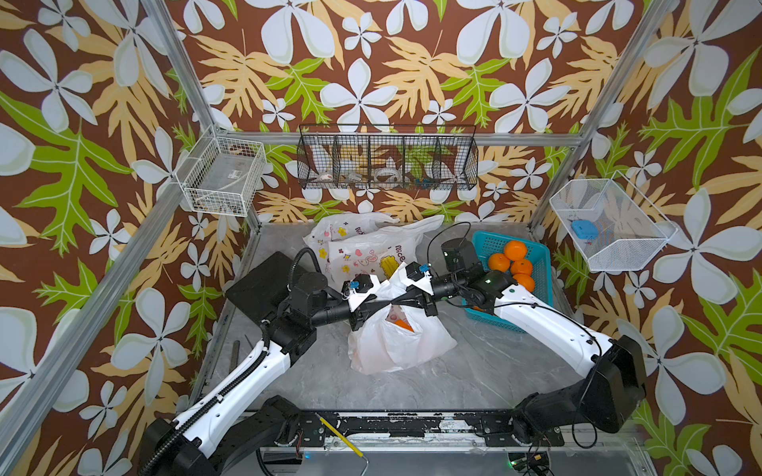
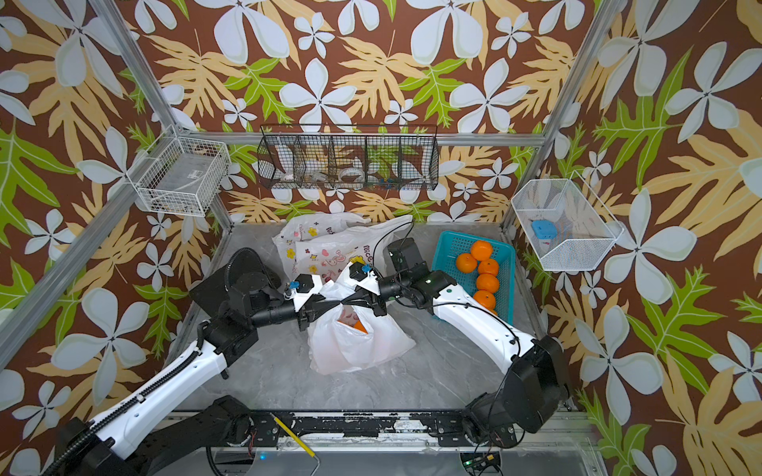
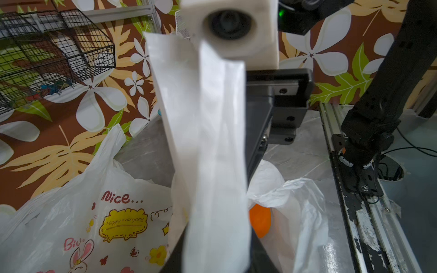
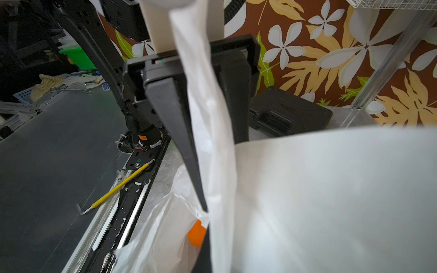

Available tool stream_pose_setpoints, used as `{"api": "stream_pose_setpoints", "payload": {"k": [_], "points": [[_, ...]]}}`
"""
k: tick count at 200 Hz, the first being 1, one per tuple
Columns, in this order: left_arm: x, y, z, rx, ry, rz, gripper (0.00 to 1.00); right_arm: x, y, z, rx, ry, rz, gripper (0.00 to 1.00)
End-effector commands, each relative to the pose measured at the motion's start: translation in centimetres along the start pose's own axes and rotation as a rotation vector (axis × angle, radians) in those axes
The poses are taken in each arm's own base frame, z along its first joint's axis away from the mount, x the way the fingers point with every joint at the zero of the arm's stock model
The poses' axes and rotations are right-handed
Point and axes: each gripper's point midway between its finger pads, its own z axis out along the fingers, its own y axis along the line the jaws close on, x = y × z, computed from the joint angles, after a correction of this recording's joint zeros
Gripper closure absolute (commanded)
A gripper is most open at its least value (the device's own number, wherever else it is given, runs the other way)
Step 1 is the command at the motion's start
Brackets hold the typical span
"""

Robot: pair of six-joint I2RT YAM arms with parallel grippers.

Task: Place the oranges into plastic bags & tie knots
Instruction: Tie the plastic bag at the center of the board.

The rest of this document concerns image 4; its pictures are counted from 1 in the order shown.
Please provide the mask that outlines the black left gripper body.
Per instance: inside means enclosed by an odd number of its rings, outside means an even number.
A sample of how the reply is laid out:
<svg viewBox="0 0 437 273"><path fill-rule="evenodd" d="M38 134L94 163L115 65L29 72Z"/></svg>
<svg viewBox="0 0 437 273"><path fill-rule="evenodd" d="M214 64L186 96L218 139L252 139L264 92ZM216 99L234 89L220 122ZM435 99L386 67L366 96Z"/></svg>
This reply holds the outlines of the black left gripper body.
<svg viewBox="0 0 437 273"><path fill-rule="evenodd" d="M144 100L146 86L152 82L173 76L205 76L207 69L219 73L226 64L242 60L242 65L250 68L250 76L245 83L249 98L256 95L261 47L252 35L211 42L206 46L208 52L205 54L194 53L194 49L193 45L186 45L182 48L182 56L174 50L128 60L124 64L122 78L135 91L137 100Z"/></svg>

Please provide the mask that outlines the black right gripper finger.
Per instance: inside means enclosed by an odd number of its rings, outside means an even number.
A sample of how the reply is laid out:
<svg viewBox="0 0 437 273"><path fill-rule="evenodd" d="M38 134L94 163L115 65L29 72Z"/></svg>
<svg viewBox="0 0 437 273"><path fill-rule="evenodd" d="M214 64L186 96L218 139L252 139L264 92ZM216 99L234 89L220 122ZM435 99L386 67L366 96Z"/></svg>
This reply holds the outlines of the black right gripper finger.
<svg viewBox="0 0 437 273"><path fill-rule="evenodd" d="M212 273L211 243L209 232L206 232L203 244L191 273Z"/></svg>

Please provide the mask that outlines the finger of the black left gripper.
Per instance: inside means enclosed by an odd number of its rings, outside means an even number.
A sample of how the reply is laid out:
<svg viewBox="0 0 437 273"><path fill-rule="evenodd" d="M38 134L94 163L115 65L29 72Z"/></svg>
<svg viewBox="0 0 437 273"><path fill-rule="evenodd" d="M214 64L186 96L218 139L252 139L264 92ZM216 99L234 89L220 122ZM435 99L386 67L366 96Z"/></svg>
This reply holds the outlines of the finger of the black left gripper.
<svg viewBox="0 0 437 273"><path fill-rule="evenodd" d="M251 68L245 60L226 62L218 68L218 83L225 97L236 144L249 140Z"/></svg>
<svg viewBox="0 0 437 273"><path fill-rule="evenodd" d="M192 131L187 85L178 83L173 77L161 79L144 86L146 98L157 113L164 128L176 144L182 158L201 208L207 212L207 202L201 183L199 160Z"/></svg>

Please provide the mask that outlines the white printed plastic bag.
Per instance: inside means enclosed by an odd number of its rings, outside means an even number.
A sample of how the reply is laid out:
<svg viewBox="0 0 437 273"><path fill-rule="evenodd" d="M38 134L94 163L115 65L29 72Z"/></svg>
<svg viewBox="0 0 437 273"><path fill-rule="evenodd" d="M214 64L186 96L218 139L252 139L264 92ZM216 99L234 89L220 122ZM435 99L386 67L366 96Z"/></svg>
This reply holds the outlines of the white printed plastic bag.
<svg viewBox="0 0 437 273"><path fill-rule="evenodd" d="M196 220L214 273L434 273L437 131L324 130L236 144L212 163L205 212L181 166L116 273L189 272Z"/></svg>

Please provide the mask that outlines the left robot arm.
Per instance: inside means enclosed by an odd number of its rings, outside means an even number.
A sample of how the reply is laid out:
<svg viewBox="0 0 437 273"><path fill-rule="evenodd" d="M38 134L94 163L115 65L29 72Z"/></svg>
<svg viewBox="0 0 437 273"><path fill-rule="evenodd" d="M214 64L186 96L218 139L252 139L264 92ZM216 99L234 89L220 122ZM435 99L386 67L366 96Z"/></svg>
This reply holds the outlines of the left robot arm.
<svg viewBox="0 0 437 273"><path fill-rule="evenodd" d="M52 1L52 12L108 82L135 141L171 137L201 208L212 163L249 139L259 78L252 35L225 38L242 1Z"/></svg>

